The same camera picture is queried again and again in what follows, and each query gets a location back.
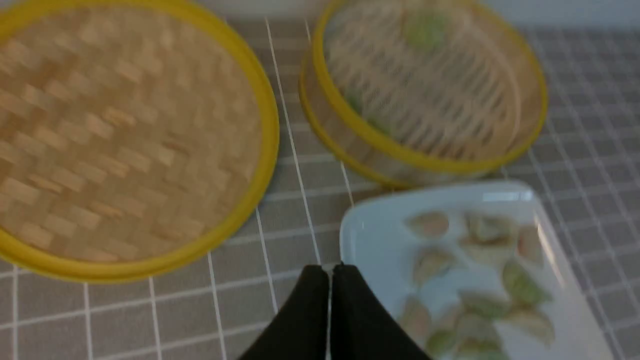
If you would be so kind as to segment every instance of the woven bamboo lid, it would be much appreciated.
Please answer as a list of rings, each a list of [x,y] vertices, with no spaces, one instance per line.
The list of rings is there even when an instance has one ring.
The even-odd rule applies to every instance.
[[[324,30],[326,67],[352,109],[431,159],[501,159],[544,116],[529,54],[470,3],[345,1]]]
[[[277,151],[239,51],[135,1],[85,3],[0,40],[0,226],[87,263],[167,256],[221,225],[229,235]]]

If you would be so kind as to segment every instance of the bamboo steamer lid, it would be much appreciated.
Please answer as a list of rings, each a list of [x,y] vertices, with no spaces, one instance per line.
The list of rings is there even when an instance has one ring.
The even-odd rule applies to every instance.
[[[141,277],[220,243],[277,152],[264,73],[238,62],[253,55],[167,9],[213,16],[112,3],[56,9],[0,40],[0,226],[56,266],[98,264],[98,281],[109,265],[142,264],[114,275]]]
[[[495,170],[530,146],[546,115],[528,46],[467,0],[335,1],[301,98],[342,159],[400,186]]]

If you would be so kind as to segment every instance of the green dumpling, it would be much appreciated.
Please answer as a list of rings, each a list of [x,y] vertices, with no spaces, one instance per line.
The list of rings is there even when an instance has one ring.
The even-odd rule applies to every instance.
[[[447,24],[446,17],[440,13],[411,14],[404,22],[404,39],[416,49],[431,51],[444,43]]]
[[[551,301],[551,295],[536,284],[522,265],[511,259],[502,270],[504,289],[511,295],[514,302],[526,306],[536,306],[542,302]]]

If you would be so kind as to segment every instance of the yellow rim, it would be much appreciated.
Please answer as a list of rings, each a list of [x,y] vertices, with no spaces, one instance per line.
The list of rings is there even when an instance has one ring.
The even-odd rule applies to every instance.
[[[504,28],[505,32],[509,34],[509,36],[515,43],[520,45],[522,51],[528,57],[531,66],[536,71],[536,77],[538,78],[538,83],[540,85],[542,109],[536,129],[521,146],[510,151],[505,156],[497,158],[495,160],[478,162],[448,161],[433,156],[428,156],[420,152],[411,151],[406,147],[403,147],[402,145],[394,142],[385,135],[381,134],[379,131],[373,129],[366,123],[364,119],[359,117],[358,114],[356,114],[355,111],[351,109],[349,104],[341,96],[338,88],[333,84],[331,75],[329,75],[329,70],[327,69],[326,63],[324,62],[323,49],[324,29],[332,15],[346,2],[345,0],[333,0],[333,2],[329,4],[329,7],[325,10],[322,17],[319,19],[316,30],[314,31],[312,42],[312,61],[316,76],[318,78],[318,83],[323,89],[324,94],[327,96],[329,103],[331,104],[335,112],[340,115],[345,124],[347,124],[353,131],[356,132],[356,134],[358,134],[358,136],[360,136],[371,146],[399,161],[402,161],[403,163],[428,171],[446,172],[450,174],[468,174],[474,172],[490,171],[495,168],[499,168],[504,164],[509,163],[510,161],[513,161],[517,157],[521,156],[531,146],[531,144],[533,144],[533,141],[535,141],[540,131],[542,130],[545,119],[547,117],[548,101],[547,85],[540,63],[538,62],[538,59],[535,57],[527,42],[524,40],[524,38],[522,38],[522,36],[520,36],[518,31],[512,28],[507,22],[502,20],[501,17],[499,17],[497,14],[493,13],[483,5],[477,4],[473,0],[460,1],[481,12],[485,16],[490,17],[494,22],[500,24]],[[330,147],[336,153],[338,152],[336,147],[331,145]],[[348,162],[353,166],[353,163],[355,161],[351,159],[351,161]],[[366,173],[368,173],[369,175],[372,174],[370,170],[366,170]]]
[[[311,128],[313,128],[313,130],[316,132],[316,135],[318,136],[318,138],[320,138],[320,140],[325,144],[325,146],[327,146],[329,149],[333,151],[333,153],[336,155],[336,157],[338,157],[338,159],[347,163],[351,168],[359,172],[361,175],[366,176],[390,188],[395,188],[395,189],[411,188],[412,186],[410,184],[389,179],[388,177],[378,174],[377,172],[371,170],[370,168],[363,166],[362,164],[357,162],[356,159],[349,156],[349,154],[347,154],[346,151],[343,151],[342,148],[338,146],[338,144],[335,143],[333,139],[331,139],[329,134],[325,133],[323,127],[320,125],[316,116],[314,115],[314,112],[311,110],[311,105],[309,104],[309,100],[307,98],[307,90],[305,89],[305,86],[304,86],[305,78],[307,76],[306,70],[305,70],[307,68],[307,57],[308,56],[304,58],[302,63],[302,71],[300,72],[300,81],[298,82],[298,96],[300,98],[300,104],[302,105],[302,110],[305,112],[305,115],[307,116],[307,120],[309,121]]]
[[[0,256],[36,273],[87,282],[142,279],[186,265],[217,247],[251,215],[267,189],[278,154],[278,109],[264,70],[244,40],[207,10],[176,0],[27,0],[0,12],[0,42],[34,20],[60,10],[96,4],[129,4],[169,13],[190,22],[216,39],[240,64],[253,88],[262,120],[262,152],[249,189],[231,215],[192,243],[158,258],[132,263],[96,264],[63,259],[30,247],[0,230]]]

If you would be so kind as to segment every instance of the white grout line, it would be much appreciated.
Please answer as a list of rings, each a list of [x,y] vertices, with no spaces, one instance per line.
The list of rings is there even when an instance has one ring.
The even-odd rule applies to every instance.
[[[209,276],[211,277],[211,292],[213,293],[213,307],[216,310],[216,323],[220,332],[220,351],[222,351],[222,360],[227,360],[227,346],[225,344],[225,336],[222,333],[222,319],[220,317],[220,305],[218,304],[218,289],[216,288],[216,277],[213,274],[213,260],[211,259],[211,251],[207,253],[209,262]]]
[[[260,244],[262,245],[262,255],[264,256],[264,266],[267,271],[267,279],[269,281],[269,291],[271,292],[271,303],[273,305],[273,313],[278,313],[278,303],[276,301],[276,293],[273,289],[273,279],[271,278],[271,265],[269,265],[269,256],[267,255],[267,245],[264,241],[264,234],[262,233],[262,221],[260,220],[260,211],[255,209],[255,216],[258,219],[258,233],[260,234]]]
[[[93,339],[91,334],[91,311],[89,303],[89,284],[83,284],[84,288],[84,318],[86,322],[86,352],[89,360],[93,360]]]
[[[13,342],[13,360],[18,360],[18,266],[13,266],[13,323],[12,323],[12,342]]]
[[[533,35],[530,40],[533,41],[533,42],[536,42],[535,35]],[[538,56],[540,56],[542,58],[543,57],[543,52],[540,51],[538,53]],[[547,126],[549,127],[550,132],[553,133],[554,132],[553,125],[551,123],[549,123],[549,124],[547,124]],[[566,152],[564,151],[564,148],[560,146],[560,147],[558,147],[558,150],[561,153],[561,156],[563,157],[563,159],[565,160],[567,168],[570,171],[570,174],[572,175],[574,182],[576,183],[576,185],[580,186],[580,181],[577,179],[577,176],[575,175],[575,170],[573,169],[570,161],[568,160],[568,156],[567,156]],[[531,157],[531,162],[535,166],[537,164],[537,160],[536,160],[535,155],[533,154],[532,151],[529,151],[529,156]],[[550,187],[549,187],[549,185],[547,183],[547,179],[545,178],[545,176],[541,172],[538,172],[538,177],[540,178],[540,181],[542,182],[543,186],[545,187],[548,196],[552,198],[553,197],[553,192],[552,192],[552,190],[550,189]],[[592,214],[592,216],[593,216],[593,209],[590,208],[591,207],[590,202],[586,202],[586,204],[589,207],[589,213]],[[568,242],[569,247],[571,248],[571,250],[575,254],[575,259],[577,260],[577,266],[580,268],[580,270],[584,274],[585,280],[587,282],[587,286],[589,287],[590,290],[594,290],[595,287],[593,286],[593,282],[591,281],[591,277],[589,276],[589,273],[586,271],[586,267],[585,267],[584,263],[580,260],[580,252],[578,251],[578,249],[576,248],[575,244],[573,243],[573,238],[572,238],[569,230],[566,228],[566,225],[564,224],[565,223],[564,216],[560,212],[560,209],[557,207],[556,202],[553,200],[553,198],[552,198],[552,201],[550,202],[550,205],[553,208],[553,210],[556,212],[556,216],[560,220],[559,226],[562,227],[562,229],[564,231],[564,234],[565,234],[565,237],[566,237],[566,241]],[[596,308],[598,309],[600,314],[603,317],[605,317],[604,307],[602,306],[602,303],[600,302],[599,297],[595,296],[595,297],[593,297],[593,300],[595,301]],[[611,325],[610,325],[610,323],[608,321],[604,321],[604,327],[605,327],[605,331],[606,332],[612,332]],[[622,347],[618,343],[618,340],[616,339],[615,336],[613,336],[613,339],[614,339],[614,346],[616,347],[615,350],[619,354],[623,354]]]
[[[156,353],[158,360],[162,360],[162,349],[160,344],[160,326],[158,325],[158,314],[156,307],[156,289],[154,287],[154,278],[149,277],[149,291],[151,292],[151,313],[154,317],[154,336],[156,337]]]
[[[280,97],[282,98],[281,103],[282,103],[282,109],[284,111],[284,119],[285,119],[285,123],[287,124],[287,130],[289,132],[289,141],[291,143],[291,150],[293,152],[293,159],[295,161],[296,164],[296,173],[298,173],[298,182],[300,182],[300,191],[302,193],[302,201],[304,202],[305,205],[305,212],[307,213],[307,222],[309,223],[309,229],[311,229],[311,240],[313,241],[314,244],[314,251],[316,253],[316,261],[318,264],[321,263],[320,261],[320,251],[318,250],[318,244],[316,242],[316,234],[314,232],[314,225],[313,225],[313,221],[311,219],[311,213],[309,212],[309,206],[307,204],[307,194],[305,193],[305,185],[302,181],[302,175],[300,174],[300,164],[298,163],[298,154],[296,153],[296,144],[293,141],[293,134],[291,132],[291,123],[289,122],[289,112],[287,111],[287,105],[286,102],[284,101],[285,99],[285,94],[282,92],[282,83],[280,81],[280,73],[278,71],[278,62],[276,60],[276,54],[273,50],[273,39],[271,38],[271,28],[269,27],[269,21],[267,20],[267,18],[264,18],[264,23],[267,27],[267,34],[269,36],[269,44],[271,46],[271,55],[273,57],[273,65],[276,69],[276,78],[278,80],[278,89],[280,91]]]

